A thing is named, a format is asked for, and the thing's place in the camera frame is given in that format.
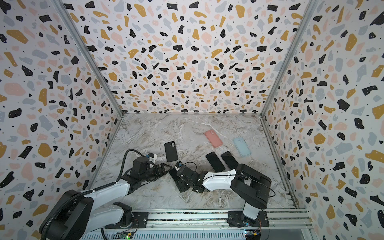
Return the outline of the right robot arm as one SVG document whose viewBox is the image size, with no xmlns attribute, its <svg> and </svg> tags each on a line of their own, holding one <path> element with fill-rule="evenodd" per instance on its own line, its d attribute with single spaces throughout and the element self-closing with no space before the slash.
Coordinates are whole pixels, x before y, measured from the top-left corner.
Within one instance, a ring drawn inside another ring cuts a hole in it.
<svg viewBox="0 0 384 240">
<path fill-rule="evenodd" d="M 196 193 L 231 190 L 245 201 L 243 216 L 255 221 L 260 211 L 267 208 L 269 198 L 274 197 L 272 181 L 253 168 L 239 164 L 236 169 L 214 173 L 193 171 L 181 162 L 176 163 L 177 176 Z"/>
</svg>

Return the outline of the black phone case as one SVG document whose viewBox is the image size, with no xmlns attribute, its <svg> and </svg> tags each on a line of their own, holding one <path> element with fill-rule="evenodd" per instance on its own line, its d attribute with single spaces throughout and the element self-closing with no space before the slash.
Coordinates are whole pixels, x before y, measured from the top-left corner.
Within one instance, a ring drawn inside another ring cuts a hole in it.
<svg viewBox="0 0 384 240">
<path fill-rule="evenodd" d="M 171 142 L 165 143 L 164 146 L 165 146 L 167 162 L 170 163 L 170 162 L 177 161 L 179 157 L 177 153 L 176 143 L 174 141 L 171 141 Z"/>
</svg>

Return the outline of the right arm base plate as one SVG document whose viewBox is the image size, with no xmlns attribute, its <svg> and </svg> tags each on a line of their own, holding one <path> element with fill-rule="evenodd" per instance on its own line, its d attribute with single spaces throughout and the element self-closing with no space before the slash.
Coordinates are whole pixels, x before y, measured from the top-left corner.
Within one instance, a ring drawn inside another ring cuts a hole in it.
<svg viewBox="0 0 384 240">
<path fill-rule="evenodd" d="M 227 223 L 231 228 L 242 228 L 242 227 L 268 227 L 269 220 L 265 211 L 261 211 L 258 213 L 256 219 L 251 219 L 245 217 L 244 213 L 241 211 L 229 211 Z"/>
</svg>

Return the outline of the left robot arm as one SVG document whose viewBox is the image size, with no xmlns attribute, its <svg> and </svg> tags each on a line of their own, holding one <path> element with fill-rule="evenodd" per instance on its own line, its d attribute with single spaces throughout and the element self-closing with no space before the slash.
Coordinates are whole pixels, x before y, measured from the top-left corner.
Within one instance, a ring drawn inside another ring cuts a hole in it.
<svg viewBox="0 0 384 240">
<path fill-rule="evenodd" d="M 84 234 L 108 225 L 120 228 L 138 225 L 132 208 L 122 203 L 121 198 L 156 181 L 171 168 L 168 164 L 154 164 L 147 157 L 138 157 L 133 167 L 120 172 L 114 182 L 83 192 L 67 191 L 40 226 L 41 238 L 79 240 Z"/>
</svg>

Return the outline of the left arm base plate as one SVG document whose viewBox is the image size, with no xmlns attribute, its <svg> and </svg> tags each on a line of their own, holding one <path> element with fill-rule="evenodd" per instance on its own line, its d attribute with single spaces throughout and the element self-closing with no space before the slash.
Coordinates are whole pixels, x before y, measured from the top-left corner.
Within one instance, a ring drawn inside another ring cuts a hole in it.
<svg viewBox="0 0 384 240">
<path fill-rule="evenodd" d="M 106 229 L 145 229 L 149 218 L 148 212 L 132 212 L 124 215 L 116 224 L 107 225 Z"/>
</svg>

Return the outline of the blue phone black screen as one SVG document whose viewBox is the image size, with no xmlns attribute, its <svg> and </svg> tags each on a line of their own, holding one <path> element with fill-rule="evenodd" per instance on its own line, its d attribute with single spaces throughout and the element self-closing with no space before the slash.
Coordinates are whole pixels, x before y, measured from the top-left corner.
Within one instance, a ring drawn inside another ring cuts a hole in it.
<svg viewBox="0 0 384 240">
<path fill-rule="evenodd" d="M 172 177 L 172 179 L 177 182 L 179 177 L 177 176 L 177 170 L 175 168 L 172 168 L 170 171 L 169 171 L 169 174 L 170 176 Z"/>
</svg>

